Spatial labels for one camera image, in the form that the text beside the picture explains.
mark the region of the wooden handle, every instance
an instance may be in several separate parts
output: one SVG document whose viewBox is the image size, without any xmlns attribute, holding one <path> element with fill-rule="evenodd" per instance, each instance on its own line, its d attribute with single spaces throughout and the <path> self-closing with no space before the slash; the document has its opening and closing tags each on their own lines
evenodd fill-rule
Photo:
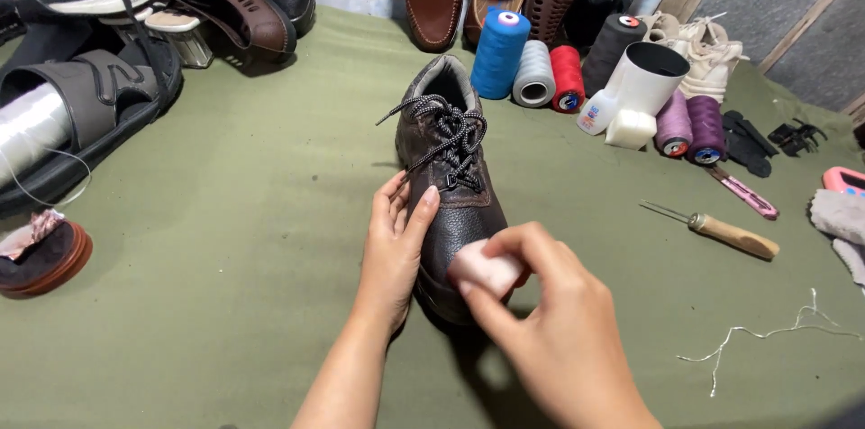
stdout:
<svg viewBox="0 0 865 429">
<path fill-rule="evenodd" d="M 741 248 L 766 260 L 772 259 L 781 250 L 781 247 L 770 239 L 719 221 L 708 214 L 701 214 L 700 216 L 702 218 L 698 218 L 692 227 L 695 232 L 716 237 L 724 243 Z"/>
</svg>

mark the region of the red thread spool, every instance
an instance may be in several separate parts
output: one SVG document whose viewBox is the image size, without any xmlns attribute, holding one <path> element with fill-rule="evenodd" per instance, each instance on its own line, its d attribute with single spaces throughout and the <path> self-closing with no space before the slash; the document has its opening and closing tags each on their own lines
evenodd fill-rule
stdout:
<svg viewBox="0 0 865 429">
<path fill-rule="evenodd" d="M 579 67 L 579 52 L 570 46 L 559 46 L 549 52 L 549 60 L 553 65 L 555 80 L 553 110 L 568 114 L 578 112 L 579 107 L 586 101 L 583 69 Z"/>
</svg>

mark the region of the hand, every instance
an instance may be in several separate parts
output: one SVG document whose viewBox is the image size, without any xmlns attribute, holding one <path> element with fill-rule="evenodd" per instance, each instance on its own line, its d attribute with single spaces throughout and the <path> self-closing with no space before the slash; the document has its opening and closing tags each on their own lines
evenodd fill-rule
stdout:
<svg viewBox="0 0 865 429">
<path fill-rule="evenodd" d="M 634 385 L 610 290 L 538 223 L 503 230 L 483 248 L 487 257 L 504 253 L 540 278 L 541 303 L 525 320 L 483 288 L 459 287 L 535 401 L 563 427 L 660 428 Z"/>
<path fill-rule="evenodd" d="M 367 241 L 363 247 L 361 283 L 353 315 L 387 324 L 388 335 L 405 321 L 420 266 L 420 246 L 438 212 L 438 189 L 430 187 L 406 221 L 411 184 L 397 173 L 373 196 Z"/>
</svg>

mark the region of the green cloth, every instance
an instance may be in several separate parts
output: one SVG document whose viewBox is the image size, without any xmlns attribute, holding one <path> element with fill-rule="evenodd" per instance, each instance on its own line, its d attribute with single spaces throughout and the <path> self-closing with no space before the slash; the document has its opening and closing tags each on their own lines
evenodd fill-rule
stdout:
<svg viewBox="0 0 865 429">
<path fill-rule="evenodd" d="M 431 57 L 395 22 L 319 7 L 289 69 L 184 70 L 167 115 L 63 208 L 93 238 L 86 267 L 47 296 L 0 298 L 0 429 L 286 427 L 351 308 L 372 193 L 398 168 L 396 119 L 373 124 Z M 724 164 L 780 210 L 771 222 L 683 160 L 605 146 L 552 110 L 483 105 L 510 224 L 545 224 L 610 286 L 634 377 L 665 427 L 794 427 L 865 386 L 865 344 L 817 330 L 734 333 L 714 399 L 714 360 L 676 359 L 708 355 L 731 326 L 790 327 L 812 287 L 821 310 L 865 333 L 862 292 L 806 218 L 826 169 L 862 169 L 847 117 L 740 64 L 725 109 L 764 134 L 793 116 L 831 133 L 815 154 L 772 158 L 768 179 Z M 641 199 L 709 213 L 781 252 L 752 258 Z M 511 305 L 530 310 L 538 296 L 533 279 Z M 417 305 L 388 353 L 378 425 L 550 426 L 494 348 L 451 347 Z"/>
</svg>

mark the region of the blue thread spool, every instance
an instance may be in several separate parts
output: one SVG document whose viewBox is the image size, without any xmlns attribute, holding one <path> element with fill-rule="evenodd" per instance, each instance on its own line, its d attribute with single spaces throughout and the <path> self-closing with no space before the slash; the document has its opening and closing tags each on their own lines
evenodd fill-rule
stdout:
<svg viewBox="0 0 865 429">
<path fill-rule="evenodd" d="M 502 99 L 508 95 L 530 28 L 528 18 L 520 14 L 503 10 L 487 14 L 471 67 L 471 85 L 481 97 Z"/>
</svg>

